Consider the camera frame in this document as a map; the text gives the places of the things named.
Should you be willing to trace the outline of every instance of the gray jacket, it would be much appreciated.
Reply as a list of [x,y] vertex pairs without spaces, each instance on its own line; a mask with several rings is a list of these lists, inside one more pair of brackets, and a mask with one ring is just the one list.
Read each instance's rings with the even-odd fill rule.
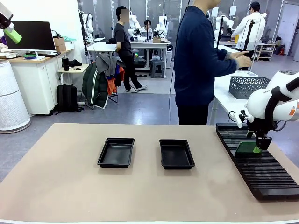
[[106,76],[115,76],[116,65],[124,67],[123,62],[118,61],[115,57],[109,54],[101,54],[96,58],[98,73],[105,72]]

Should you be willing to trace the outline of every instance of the shoe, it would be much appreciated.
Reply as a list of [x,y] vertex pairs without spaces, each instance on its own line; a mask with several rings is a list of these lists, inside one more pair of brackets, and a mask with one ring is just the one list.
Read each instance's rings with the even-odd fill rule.
[[138,93],[138,90],[131,88],[130,90],[126,90],[126,92]]
[[148,86],[147,85],[141,85],[140,88],[138,88],[137,90],[145,90]]

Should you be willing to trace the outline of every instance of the man in black t-shirt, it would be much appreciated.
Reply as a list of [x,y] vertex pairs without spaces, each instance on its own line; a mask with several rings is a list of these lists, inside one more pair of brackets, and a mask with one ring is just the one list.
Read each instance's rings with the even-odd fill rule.
[[[121,60],[125,63],[125,81],[124,85],[126,88],[126,92],[136,93],[139,90],[144,90],[147,88],[146,85],[141,85],[138,80],[137,76],[135,74],[135,67],[134,67],[134,56],[131,50],[131,43],[128,39],[128,36],[125,32],[124,28],[124,22],[121,21],[121,11],[122,9],[126,9],[124,6],[120,6],[116,9],[116,16],[118,19],[118,22],[114,28],[114,38],[116,40],[117,46],[116,46],[116,52],[118,53],[118,56],[121,58]],[[131,88],[130,86],[130,78],[135,86],[134,88]]]

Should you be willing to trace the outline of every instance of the black tumbler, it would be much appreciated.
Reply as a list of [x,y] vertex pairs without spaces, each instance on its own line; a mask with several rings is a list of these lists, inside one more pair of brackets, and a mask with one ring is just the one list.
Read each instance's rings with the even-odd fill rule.
[[64,68],[64,70],[69,71],[70,70],[69,58],[63,57],[61,60],[62,60],[62,67]]

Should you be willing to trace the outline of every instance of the black hair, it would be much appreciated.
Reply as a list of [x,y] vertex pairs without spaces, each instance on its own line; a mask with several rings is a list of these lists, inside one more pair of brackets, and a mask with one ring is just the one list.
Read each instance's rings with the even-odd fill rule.
[[146,20],[146,21],[144,21],[144,25],[148,25],[148,24],[151,25],[151,21],[150,21],[150,20]]
[[122,10],[122,9],[127,9],[127,8],[124,7],[124,6],[119,6],[119,7],[117,7],[117,9],[116,9],[116,16],[117,16],[118,21],[121,19],[121,18],[120,18],[120,14],[121,14],[121,10]]
[[252,2],[250,5],[250,9],[253,9],[254,12],[259,12],[260,8],[260,3],[258,3],[257,1]]

